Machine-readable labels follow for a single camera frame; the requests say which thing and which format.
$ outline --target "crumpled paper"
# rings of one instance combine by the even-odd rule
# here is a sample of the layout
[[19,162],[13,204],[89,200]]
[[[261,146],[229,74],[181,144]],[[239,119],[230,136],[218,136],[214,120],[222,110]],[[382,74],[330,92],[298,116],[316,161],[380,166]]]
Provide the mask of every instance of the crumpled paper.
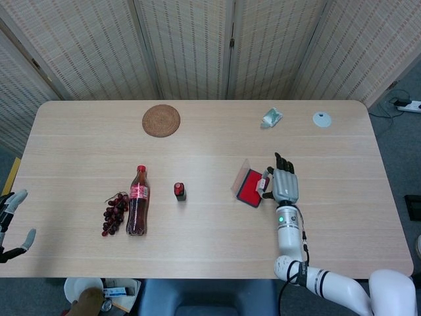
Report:
[[260,124],[261,128],[271,128],[278,123],[284,115],[278,111],[277,108],[273,107],[267,112],[263,118],[262,122]]

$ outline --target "grapes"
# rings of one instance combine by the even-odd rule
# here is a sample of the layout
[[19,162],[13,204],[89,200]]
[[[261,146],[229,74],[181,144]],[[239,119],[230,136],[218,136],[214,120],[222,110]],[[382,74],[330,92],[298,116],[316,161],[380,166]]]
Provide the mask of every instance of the grapes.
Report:
[[124,221],[124,212],[128,211],[129,195],[119,192],[108,201],[109,207],[105,209],[102,236],[114,235]]

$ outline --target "yellow object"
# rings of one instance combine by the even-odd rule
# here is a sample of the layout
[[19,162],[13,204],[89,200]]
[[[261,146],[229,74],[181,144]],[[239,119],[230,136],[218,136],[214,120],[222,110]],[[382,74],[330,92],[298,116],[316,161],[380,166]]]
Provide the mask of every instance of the yellow object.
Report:
[[12,190],[13,181],[14,181],[14,178],[16,178],[16,174],[18,173],[19,166],[20,166],[20,159],[15,158],[13,162],[13,166],[9,173],[9,176],[7,177],[5,187],[3,188],[3,191],[1,192],[2,196],[10,193],[10,191]]

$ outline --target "person's hand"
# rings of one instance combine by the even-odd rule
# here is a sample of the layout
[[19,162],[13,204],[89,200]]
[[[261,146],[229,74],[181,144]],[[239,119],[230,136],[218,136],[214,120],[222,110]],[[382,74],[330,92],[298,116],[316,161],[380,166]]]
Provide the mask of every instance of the person's hand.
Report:
[[87,288],[72,303],[72,308],[66,316],[98,316],[103,305],[104,295],[99,288]]

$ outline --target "bottle label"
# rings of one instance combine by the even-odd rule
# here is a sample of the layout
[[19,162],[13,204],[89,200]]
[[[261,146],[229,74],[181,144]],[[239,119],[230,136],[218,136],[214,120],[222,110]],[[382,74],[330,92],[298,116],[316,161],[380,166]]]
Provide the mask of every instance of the bottle label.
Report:
[[146,186],[132,186],[130,188],[131,199],[147,199],[148,189]]

